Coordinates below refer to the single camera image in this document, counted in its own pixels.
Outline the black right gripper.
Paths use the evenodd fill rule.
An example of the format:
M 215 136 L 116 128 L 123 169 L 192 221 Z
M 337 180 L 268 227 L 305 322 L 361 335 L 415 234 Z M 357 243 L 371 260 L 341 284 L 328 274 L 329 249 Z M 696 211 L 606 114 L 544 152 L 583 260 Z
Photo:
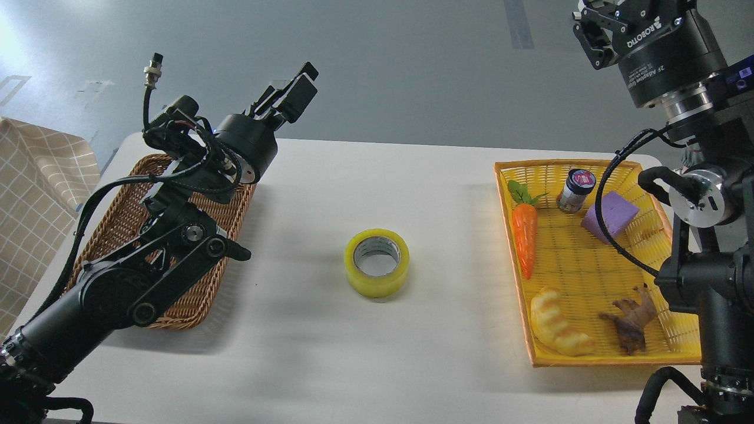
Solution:
M 579 1 L 573 20 L 593 69 L 617 61 L 637 108 L 728 66 L 696 1 Z

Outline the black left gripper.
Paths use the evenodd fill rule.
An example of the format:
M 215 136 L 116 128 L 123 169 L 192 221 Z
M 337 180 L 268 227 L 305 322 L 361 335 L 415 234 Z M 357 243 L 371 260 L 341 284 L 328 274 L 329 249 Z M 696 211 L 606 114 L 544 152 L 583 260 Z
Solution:
M 245 115 L 231 114 L 216 129 L 216 139 L 226 145 L 242 164 L 243 184 L 256 184 L 277 155 L 274 131 L 268 124 L 298 121 L 318 93 L 313 81 L 319 72 L 305 62 L 294 79 L 274 80 Z

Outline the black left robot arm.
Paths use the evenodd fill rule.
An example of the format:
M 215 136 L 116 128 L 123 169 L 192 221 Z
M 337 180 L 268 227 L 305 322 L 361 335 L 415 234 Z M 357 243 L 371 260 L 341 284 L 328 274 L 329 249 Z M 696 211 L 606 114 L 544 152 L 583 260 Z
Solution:
M 160 175 L 103 185 L 84 204 L 54 289 L 2 343 L 3 423 L 41 423 L 49 411 L 62 409 L 78 410 L 79 421 L 91 423 L 92 403 L 53 397 L 55 386 L 114 331 L 153 324 L 216 264 L 251 256 L 190 198 L 199 193 L 229 204 L 239 186 L 258 183 L 277 154 L 275 132 L 298 121 L 317 94 L 318 70 L 305 62 L 288 83 L 267 86 L 248 110 L 212 128 L 187 95 L 149 117 L 162 61 L 161 54 L 154 54 L 144 69 L 142 136 L 148 147 L 170 156 L 170 165 Z M 83 262 L 75 286 L 64 291 L 100 201 L 117 186 L 137 184 L 151 185 L 140 202 L 148 217 L 137 236 L 102 258 Z

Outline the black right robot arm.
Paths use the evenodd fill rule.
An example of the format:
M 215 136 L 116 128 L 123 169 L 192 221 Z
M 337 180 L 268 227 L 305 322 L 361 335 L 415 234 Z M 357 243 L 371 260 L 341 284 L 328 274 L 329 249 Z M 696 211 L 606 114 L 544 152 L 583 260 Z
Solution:
M 727 64 L 695 1 L 581 1 L 573 19 L 593 68 L 618 65 L 635 106 L 667 115 L 663 129 L 641 131 L 617 152 L 598 197 L 615 167 L 655 138 L 702 155 L 681 174 L 646 169 L 639 185 L 675 214 L 670 257 L 641 267 L 672 312 L 698 317 L 703 381 L 660 368 L 634 421 L 650 421 L 672 381 L 694 402 L 679 423 L 751 423 L 752 57 Z

